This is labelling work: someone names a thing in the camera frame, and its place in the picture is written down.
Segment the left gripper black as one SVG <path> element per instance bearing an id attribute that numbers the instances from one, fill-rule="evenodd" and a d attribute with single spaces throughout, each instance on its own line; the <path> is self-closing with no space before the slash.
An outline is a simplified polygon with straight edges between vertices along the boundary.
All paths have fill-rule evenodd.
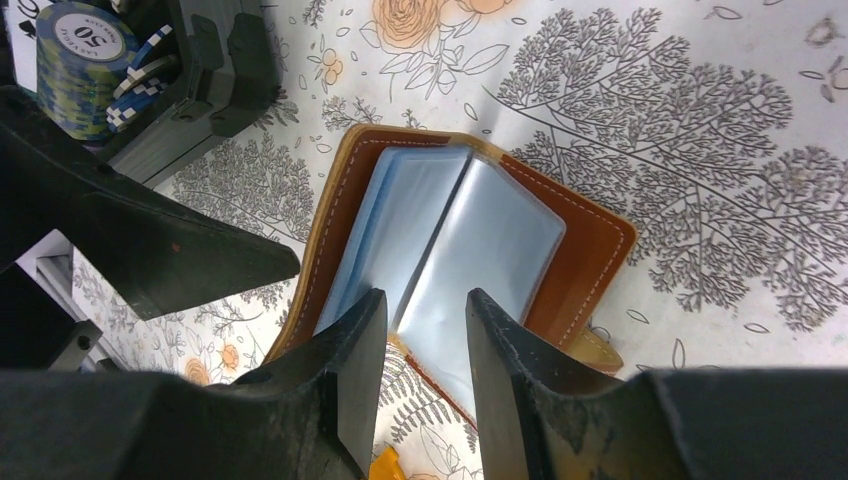
<path id="1" fill-rule="evenodd" d="M 53 230 L 143 320 L 288 280 L 293 250 L 187 208 L 116 172 L 15 86 L 1 89 L 1 367 L 78 371 L 101 331 L 17 259 Z"/>

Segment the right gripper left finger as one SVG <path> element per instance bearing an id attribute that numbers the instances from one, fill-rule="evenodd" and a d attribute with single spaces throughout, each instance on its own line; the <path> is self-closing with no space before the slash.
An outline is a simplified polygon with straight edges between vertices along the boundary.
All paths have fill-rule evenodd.
<path id="1" fill-rule="evenodd" d="M 374 288 L 330 327 L 232 383 L 249 402 L 239 478 L 366 478 L 386 340 L 387 299 Z"/>

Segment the brown leather card holder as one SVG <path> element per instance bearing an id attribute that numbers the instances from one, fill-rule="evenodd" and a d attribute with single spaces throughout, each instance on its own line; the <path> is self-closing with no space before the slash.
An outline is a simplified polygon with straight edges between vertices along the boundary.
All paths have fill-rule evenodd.
<path id="1" fill-rule="evenodd" d="M 619 215 L 471 135 L 359 123 L 343 136 L 269 358 L 327 329 L 368 290 L 392 343 L 476 418 L 469 291 L 606 374 L 621 356 L 589 319 L 637 239 Z"/>

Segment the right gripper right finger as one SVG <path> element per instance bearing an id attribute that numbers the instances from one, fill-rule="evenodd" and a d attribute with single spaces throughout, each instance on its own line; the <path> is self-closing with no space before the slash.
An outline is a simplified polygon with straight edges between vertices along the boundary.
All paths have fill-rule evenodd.
<path id="1" fill-rule="evenodd" d="M 594 403 L 620 380 L 541 339 L 481 288 L 468 294 L 466 327 L 485 478 L 635 478 Z"/>

